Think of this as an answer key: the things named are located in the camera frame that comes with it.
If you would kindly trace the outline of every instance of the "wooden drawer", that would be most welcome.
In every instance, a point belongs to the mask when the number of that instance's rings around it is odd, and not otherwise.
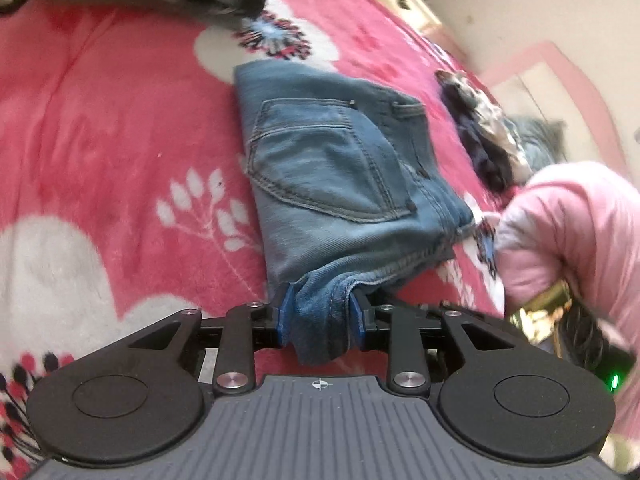
[[[419,32],[427,32],[442,25],[440,20],[422,0],[377,1]]]

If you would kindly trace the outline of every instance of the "pink border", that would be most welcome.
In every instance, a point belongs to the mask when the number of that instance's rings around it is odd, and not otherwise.
[[[545,62],[549,66],[574,100],[604,163],[615,172],[629,178],[630,173],[620,146],[620,138],[602,96],[584,72],[567,59],[551,41],[530,46],[507,63],[490,68],[480,79],[491,88],[539,62]]]

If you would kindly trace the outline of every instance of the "floral blanket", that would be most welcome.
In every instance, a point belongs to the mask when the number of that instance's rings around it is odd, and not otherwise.
[[[417,96],[443,176],[494,209],[438,97],[433,73],[454,62],[373,0],[268,0],[235,33],[31,0],[0,20],[0,52],[0,478],[39,457],[24,415],[38,377],[177,310],[222,316],[265,299],[235,65],[279,57]],[[402,297],[499,315],[476,241],[456,256]],[[288,350],[257,356],[260,376],[384,364],[357,351],[314,370]]]

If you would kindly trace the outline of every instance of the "gray ribbed plate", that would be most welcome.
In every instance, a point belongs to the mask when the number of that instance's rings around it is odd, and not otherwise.
[[[322,379],[268,376],[253,393],[217,400],[187,441],[156,459],[105,470],[80,469],[50,460],[34,471],[31,479],[615,480],[619,477],[593,457],[549,467],[494,462],[450,436],[426,402],[392,396],[371,376]]]

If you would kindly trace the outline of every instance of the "black circular cover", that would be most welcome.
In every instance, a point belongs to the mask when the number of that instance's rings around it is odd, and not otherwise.
[[[79,360],[42,379],[27,405],[39,444],[75,462],[117,465],[180,440],[200,420],[202,393],[177,363],[155,354]]]
[[[527,463],[598,451],[615,415],[597,377],[527,346],[476,352],[444,383],[438,402],[464,440]]]

